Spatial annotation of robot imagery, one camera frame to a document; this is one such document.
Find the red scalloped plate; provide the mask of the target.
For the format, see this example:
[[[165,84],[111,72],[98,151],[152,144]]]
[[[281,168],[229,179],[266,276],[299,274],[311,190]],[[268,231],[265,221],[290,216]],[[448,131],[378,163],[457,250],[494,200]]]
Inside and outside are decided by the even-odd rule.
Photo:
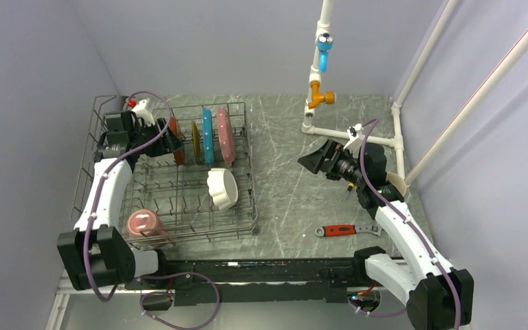
[[[182,130],[179,125],[179,121],[176,117],[170,118],[170,129],[174,136],[177,138],[176,149],[173,151],[173,157],[177,166],[184,165],[186,159],[186,151],[184,142],[182,140]]]

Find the blue polka dot plate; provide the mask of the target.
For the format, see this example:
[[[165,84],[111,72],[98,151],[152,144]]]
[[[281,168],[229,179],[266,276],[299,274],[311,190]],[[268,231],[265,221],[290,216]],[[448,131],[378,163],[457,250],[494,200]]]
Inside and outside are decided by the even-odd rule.
[[[202,130],[204,161],[207,166],[212,166],[215,162],[212,132],[212,112],[206,107],[202,108]]]

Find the pink polka dot plate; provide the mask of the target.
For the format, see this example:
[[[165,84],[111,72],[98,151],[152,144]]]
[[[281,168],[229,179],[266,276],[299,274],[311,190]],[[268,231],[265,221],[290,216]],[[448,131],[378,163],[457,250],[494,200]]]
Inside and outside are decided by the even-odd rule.
[[[219,107],[217,109],[216,119],[222,158],[226,165],[230,165],[236,158],[230,115],[226,109]]]

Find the white scalloped bowl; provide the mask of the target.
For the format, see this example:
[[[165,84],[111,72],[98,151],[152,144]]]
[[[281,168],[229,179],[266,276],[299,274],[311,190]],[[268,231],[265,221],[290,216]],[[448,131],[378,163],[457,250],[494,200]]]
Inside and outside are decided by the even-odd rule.
[[[239,198],[239,189],[232,172],[226,168],[212,168],[206,180],[209,195],[219,210],[233,207]]]

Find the pink ghost pattern mug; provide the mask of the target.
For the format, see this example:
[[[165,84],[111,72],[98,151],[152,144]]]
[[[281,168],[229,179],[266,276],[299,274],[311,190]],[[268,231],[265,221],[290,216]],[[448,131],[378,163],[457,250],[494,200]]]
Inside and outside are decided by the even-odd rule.
[[[169,232],[164,228],[156,211],[143,208],[131,213],[126,221],[126,230],[134,239],[151,238],[151,243],[170,243]]]

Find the yellow and red plate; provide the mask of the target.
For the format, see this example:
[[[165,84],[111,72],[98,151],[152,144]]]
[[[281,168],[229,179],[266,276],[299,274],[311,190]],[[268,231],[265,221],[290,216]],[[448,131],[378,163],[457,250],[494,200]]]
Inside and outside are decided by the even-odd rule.
[[[200,135],[199,135],[199,129],[197,127],[197,123],[193,120],[192,121],[192,145],[193,145],[193,153],[194,153],[194,160],[196,164],[200,163]]]

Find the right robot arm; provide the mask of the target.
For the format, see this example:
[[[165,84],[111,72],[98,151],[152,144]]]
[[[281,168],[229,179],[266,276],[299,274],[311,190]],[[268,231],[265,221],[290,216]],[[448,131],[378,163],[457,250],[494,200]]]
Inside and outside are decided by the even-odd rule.
[[[460,329],[470,324],[474,279],[468,270],[453,266],[417,225],[403,192],[386,170],[382,146],[366,143],[354,155],[341,143],[327,140],[298,163],[310,173],[352,183],[358,203],[406,262],[406,267],[400,266],[380,247],[358,250],[351,267],[357,284],[375,281],[385,287],[404,305],[402,312],[414,329]]]

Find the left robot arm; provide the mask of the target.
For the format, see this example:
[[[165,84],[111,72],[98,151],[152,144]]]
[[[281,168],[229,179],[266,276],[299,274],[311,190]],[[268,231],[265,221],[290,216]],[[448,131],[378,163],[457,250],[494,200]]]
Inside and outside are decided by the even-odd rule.
[[[93,153],[93,179],[81,215],[56,243],[70,283],[77,291],[128,284],[142,276],[154,289],[164,287],[170,270],[158,250],[132,248],[119,225],[122,201],[140,156],[159,157],[183,144],[170,118],[155,119],[139,111],[104,115]]]

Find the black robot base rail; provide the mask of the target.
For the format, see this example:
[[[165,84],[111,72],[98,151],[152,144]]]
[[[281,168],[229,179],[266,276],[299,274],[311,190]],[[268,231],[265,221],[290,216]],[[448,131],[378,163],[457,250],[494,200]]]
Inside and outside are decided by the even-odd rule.
[[[259,303],[321,300],[345,303],[373,280],[362,276],[352,257],[167,261],[165,274],[178,278],[134,280],[126,289],[165,290],[177,307],[212,303]]]

